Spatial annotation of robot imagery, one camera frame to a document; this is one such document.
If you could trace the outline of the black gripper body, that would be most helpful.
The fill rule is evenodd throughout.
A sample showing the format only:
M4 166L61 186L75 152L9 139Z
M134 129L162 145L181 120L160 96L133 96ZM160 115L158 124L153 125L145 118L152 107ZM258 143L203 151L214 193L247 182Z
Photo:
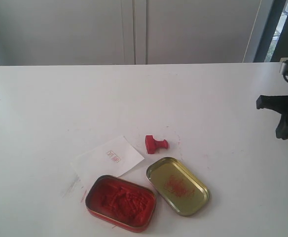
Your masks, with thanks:
M256 100L257 109L269 109L281 115L288 116L288 95L266 96L260 95Z

